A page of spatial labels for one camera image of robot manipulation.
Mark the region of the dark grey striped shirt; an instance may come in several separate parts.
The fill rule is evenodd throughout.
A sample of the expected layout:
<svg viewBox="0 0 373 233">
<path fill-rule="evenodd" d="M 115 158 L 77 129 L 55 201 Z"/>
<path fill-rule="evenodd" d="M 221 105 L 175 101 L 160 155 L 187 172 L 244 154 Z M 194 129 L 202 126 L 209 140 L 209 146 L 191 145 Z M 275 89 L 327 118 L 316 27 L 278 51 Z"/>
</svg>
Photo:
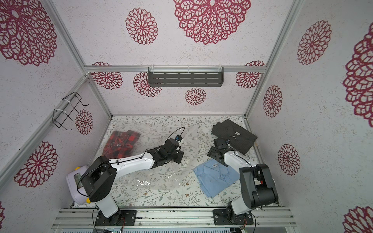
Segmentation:
<svg viewBox="0 0 373 233">
<path fill-rule="evenodd" d="M 257 136 L 230 119 L 216 123 L 211 133 L 218 137 L 228 139 L 229 144 L 241 154 L 246 154 L 257 140 Z"/>
</svg>

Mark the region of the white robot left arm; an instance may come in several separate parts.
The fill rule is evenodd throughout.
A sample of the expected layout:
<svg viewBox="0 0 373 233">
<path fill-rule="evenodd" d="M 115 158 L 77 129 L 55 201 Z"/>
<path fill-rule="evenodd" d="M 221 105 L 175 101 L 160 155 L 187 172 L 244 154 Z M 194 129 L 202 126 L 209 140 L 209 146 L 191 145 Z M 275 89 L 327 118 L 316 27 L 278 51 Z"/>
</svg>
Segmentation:
<svg viewBox="0 0 373 233">
<path fill-rule="evenodd" d="M 177 135 L 175 139 L 168 138 L 161 146 L 128 158 L 108 159 L 100 156 L 81 176 L 78 184 L 83 186 L 85 196 L 98 207 L 100 213 L 105 218 L 111 218 L 119 213 L 119 207 L 110 195 L 114 182 L 122 176 L 161 167 L 169 162 L 180 164 L 184 156 L 180 145 L 182 140 Z"/>
</svg>

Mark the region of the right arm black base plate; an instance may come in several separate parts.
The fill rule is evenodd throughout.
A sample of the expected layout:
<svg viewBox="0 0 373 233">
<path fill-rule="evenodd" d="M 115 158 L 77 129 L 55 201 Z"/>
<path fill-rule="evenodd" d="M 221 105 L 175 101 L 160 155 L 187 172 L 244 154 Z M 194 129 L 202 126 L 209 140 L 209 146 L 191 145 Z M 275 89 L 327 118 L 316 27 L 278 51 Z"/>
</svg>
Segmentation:
<svg viewBox="0 0 373 233">
<path fill-rule="evenodd" d="M 215 225 L 253 225 L 252 214 L 244 213 L 236 215 L 227 209 L 213 209 L 213 219 Z"/>
</svg>

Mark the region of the light blue shirt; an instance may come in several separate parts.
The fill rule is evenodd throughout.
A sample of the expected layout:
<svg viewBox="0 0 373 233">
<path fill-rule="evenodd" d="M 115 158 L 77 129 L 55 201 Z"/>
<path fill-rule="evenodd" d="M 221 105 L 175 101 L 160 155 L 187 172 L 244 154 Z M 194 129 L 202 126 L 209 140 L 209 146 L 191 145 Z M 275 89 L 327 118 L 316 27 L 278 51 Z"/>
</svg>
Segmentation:
<svg viewBox="0 0 373 233">
<path fill-rule="evenodd" d="M 201 190 L 208 198 L 213 198 L 239 180 L 239 174 L 231 167 L 226 167 L 214 159 L 198 165 L 193 169 Z"/>
</svg>

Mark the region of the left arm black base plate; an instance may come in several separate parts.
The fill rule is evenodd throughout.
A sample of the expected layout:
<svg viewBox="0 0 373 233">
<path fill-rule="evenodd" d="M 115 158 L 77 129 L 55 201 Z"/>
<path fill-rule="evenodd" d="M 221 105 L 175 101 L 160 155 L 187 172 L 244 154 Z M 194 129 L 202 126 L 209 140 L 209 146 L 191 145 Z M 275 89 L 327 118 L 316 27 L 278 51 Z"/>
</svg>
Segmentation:
<svg viewBox="0 0 373 233">
<path fill-rule="evenodd" d="M 111 217 L 105 217 L 102 211 L 99 211 L 94 226 L 134 226 L 136 217 L 136 210 L 118 210 Z"/>
</svg>

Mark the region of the red black plaid shirt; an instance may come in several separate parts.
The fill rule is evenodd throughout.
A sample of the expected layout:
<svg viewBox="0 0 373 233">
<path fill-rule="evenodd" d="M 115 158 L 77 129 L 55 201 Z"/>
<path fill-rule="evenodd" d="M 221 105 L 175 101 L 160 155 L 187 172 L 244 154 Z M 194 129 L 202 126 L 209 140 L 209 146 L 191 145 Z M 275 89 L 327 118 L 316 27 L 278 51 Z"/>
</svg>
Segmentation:
<svg viewBox="0 0 373 233">
<path fill-rule="evenodd" d="M 121 159 L 132 156 L 132 150 L 141 134 L 132 130 L 114 131 L 109 137 L 102 156 L 108 159 Z"/>
</svg>

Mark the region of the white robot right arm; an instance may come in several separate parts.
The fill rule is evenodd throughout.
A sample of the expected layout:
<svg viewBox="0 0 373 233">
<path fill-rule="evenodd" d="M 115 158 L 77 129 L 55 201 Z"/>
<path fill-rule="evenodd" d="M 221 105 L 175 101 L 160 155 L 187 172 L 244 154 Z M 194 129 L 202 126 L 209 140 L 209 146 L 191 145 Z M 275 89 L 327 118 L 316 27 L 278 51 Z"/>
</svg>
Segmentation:
<svg viewBox="0 0 373 233">
<path fill-rule="evenodd" d="M 227 205 L 228 216 L 236 217 L 278 202 L 275 182 L 266 164 L 251 164 L 229 145 L 229 140 L 218 138 L 213 142 L 207 155 L 240 175 L 241 196 Z"/>
</svg>

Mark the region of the clear plastic vacuum bag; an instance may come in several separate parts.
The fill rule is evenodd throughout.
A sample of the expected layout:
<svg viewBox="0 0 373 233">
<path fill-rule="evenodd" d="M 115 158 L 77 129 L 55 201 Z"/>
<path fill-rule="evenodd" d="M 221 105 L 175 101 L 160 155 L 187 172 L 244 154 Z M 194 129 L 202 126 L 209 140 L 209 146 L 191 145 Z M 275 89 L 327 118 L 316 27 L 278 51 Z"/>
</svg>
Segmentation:
<svg viewBox="0 0 373 233">
<path fill-rule="evenodd" d="M 174 189 L 208 157 L 213 126 L 225 116 L 116 116 L 106 131 L 96 157 L 111 165 L 127 166 L 146 155 L 154 160 L 149 169 L 117 172 L 112 191 L 128 186 Z"/>
</svg>

